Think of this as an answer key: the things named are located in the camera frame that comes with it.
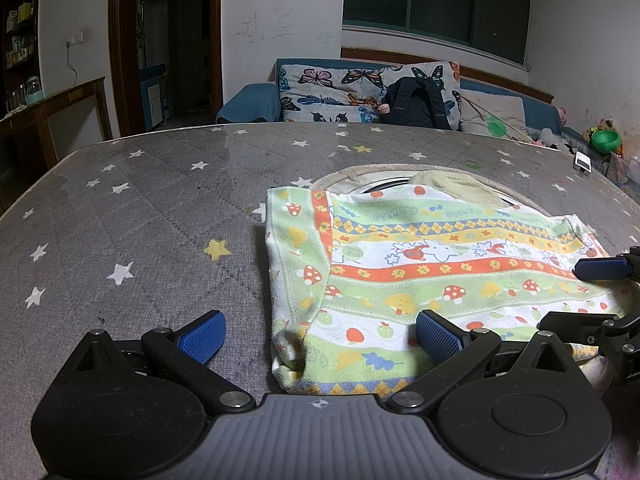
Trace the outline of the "green toy bowl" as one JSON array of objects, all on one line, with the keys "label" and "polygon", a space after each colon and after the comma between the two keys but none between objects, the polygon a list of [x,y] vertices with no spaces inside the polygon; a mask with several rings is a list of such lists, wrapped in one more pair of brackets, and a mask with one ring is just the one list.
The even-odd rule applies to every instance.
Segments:
[{"label": "green toy bowl", "polygon": [[594,132],[591,135],[590,143],[597,152],[606,155],[616,152],[623,141],[615,130],[604,129]]}]

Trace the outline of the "round table heater opening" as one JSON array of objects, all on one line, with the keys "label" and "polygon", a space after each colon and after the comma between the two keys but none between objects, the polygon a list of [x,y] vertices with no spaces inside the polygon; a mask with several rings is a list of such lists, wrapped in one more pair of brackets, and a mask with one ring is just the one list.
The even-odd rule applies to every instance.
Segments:
[{"label": "round table heater opening", "polygon": [[447,174],[464,174],[467,177],[474,178],[478,182],[487,185],[488,188],[493,188],[509,204],[527,206],[545,216],[550,216],[550,212],[536,204],[533,200],[530,200],[522,193],[498,181],[481,176],[480,174],[474,174],[472,171],[436,165],[371,164],[350,166],[332,172],[332,174],[327,174],[317,181],[314,181],[311,189],[343,194],[364,194],[408,183],[415,174],[433,170],[446,172]]}]

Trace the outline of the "light green jar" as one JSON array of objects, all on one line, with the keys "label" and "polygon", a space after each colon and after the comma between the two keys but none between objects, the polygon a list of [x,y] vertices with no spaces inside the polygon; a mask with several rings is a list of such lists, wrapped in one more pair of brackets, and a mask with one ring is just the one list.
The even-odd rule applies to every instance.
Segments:
[{"label": "light green jar", "polygon": [[44,99],[41,81],[38,76],[32,76],[26,82],[25,101],[27,105],[35,104]]}]

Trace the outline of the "pale green cloth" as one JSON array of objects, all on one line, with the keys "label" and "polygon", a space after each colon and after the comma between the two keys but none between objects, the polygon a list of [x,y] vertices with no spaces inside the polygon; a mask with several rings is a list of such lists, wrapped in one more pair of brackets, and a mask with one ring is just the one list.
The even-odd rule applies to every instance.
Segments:
[{"label": "pale green cloth", "polygon": [[410,184],[426,185],[465,203],[480,204],[488,208],[506,207],[508,204],[488,185],[468,176],[451,171],[421,171],[409,179]]}]

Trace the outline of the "small white device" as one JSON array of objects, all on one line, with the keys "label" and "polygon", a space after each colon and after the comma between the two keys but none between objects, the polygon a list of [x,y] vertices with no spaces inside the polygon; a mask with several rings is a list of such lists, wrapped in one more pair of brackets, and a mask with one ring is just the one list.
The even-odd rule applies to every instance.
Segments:
[{"label": "small white device", "polygon": [[582,152],[576,152],[574,155],[574,168],[583,174],[590,174],[592,171],[591,159]]}]

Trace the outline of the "dark wooden shelf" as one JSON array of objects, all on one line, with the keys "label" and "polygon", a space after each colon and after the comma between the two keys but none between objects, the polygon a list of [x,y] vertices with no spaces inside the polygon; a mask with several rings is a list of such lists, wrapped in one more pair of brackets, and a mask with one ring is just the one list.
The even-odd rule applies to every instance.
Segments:
[{"label": "dark wooden shelf", "polygon": [[40,75],[39,0],[1,0],[1,116],[26,106],[26,82]]}]

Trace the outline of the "beige cushion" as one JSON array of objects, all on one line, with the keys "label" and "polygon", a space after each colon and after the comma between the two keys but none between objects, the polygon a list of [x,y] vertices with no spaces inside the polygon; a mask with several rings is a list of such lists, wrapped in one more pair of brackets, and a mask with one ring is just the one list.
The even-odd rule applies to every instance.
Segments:
[{"label": "beige cushion", "polygon": [[521,98],[474,90],[461,91],[460,130],[478,136],[530,143]]}]

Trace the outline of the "colourful patterned children's garment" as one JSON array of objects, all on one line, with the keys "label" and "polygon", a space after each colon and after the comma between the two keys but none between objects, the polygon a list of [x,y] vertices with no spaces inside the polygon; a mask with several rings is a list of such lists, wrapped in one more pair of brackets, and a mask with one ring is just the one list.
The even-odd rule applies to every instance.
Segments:
[{"label": "colourful patterned children's garment", "polygon": [[551,311],[625,315],[631,281],[573,268],[603,248],[576,216],[467,203],[423,184],[367,194],[274,188],[266,203],[272,371],[289,392],[387,396],[435,363],[416,338],[432,310],[524,341]]}]

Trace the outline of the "butterfly print pillow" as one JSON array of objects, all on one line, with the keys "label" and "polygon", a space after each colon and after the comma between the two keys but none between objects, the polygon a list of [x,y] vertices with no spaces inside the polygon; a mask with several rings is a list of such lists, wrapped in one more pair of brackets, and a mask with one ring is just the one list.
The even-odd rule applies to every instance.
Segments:
[{"label": "butterfly print pillow", "polygon": [[286,122],[377,122],[387,87],[402,77],[416,77],[438,85],[451,129],[460,125],[460,67],[455,62],[326,67],[283,61],[277,72]]}]

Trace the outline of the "grey star pattern table cover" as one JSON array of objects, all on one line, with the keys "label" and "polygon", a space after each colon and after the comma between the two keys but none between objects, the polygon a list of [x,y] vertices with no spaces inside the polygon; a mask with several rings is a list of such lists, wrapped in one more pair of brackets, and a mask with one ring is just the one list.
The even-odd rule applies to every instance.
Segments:
[{"label": "grey star pattern table cover", "polygon": [[482,174],[550,214],[576,214],[608,252],[637,244],[639,207],[566,155],[461,132],[328,122],[181,129],[67,156],[1,219],[1,474],[40,479],[30,420],[82,336],[134,339],[224,312],[217,373],[276,390],[262,205],[350,166]]}]

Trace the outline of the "blue sofa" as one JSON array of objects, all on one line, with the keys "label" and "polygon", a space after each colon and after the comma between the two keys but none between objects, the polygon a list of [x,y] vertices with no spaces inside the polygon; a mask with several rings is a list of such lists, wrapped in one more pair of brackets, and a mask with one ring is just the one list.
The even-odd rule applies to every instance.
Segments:
[{"label": "blue sofa", "polygon": [[388,65],[320,58],[279,58],[274,81],[248,84],[218,112],[218,124],[362,122],[375,124],[387,88],[423,77],[439,88],[449,127],[484,136],[562,138],[561,110],[526,94],[462,75],[452,61]]}]

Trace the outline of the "dark blue backpack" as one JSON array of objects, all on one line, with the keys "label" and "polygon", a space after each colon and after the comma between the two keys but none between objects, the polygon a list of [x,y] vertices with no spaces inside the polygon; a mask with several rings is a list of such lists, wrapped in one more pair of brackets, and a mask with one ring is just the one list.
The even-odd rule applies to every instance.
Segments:
[{"label": "dark blue backpack", "polygon": [[388,86],[378,118],[396,126],[451,129],[442,92],[428,78],[402,77]]}]

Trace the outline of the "dark wooden side table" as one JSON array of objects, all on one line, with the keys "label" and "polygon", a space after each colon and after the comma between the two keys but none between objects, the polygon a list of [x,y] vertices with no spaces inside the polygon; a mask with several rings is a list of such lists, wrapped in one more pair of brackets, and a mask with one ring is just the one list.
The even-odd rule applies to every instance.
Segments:
[{"label": "dark wooden side table", "polygon": [[113,133],[110,115],[106,106],[104,80],[105,77],[102,76],[83,84],[78,84],[73,88],[55,92],[37,103],[26,106],[24,110],[20,110],[9,118],[2,119],[1,140],[6,140],[17,131],[35,127],[44,163],[48,169],[51,169],[60,159],[56,154],[51,136],[50,117],[90,98],[96,99],[96,114],[98,115],[102,139],[112,140]]}]

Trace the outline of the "dark wooden door frame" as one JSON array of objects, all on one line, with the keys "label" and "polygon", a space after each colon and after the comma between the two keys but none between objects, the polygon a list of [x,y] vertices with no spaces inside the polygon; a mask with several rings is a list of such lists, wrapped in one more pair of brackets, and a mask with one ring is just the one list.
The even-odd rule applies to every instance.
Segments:
[{"label": "dark wooden door frame", "polygon": [[122,136],[214,122],[222,107],[221,0],[108,0]]}]

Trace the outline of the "green framed window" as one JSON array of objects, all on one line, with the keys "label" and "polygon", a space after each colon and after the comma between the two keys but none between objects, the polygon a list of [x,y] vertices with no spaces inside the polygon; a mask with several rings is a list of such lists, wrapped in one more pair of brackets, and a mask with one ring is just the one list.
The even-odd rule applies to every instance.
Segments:
[{"label": "green framed window", "polygon": [[406,32],[525,61],[530,0],[344,0],[343,23]]}]

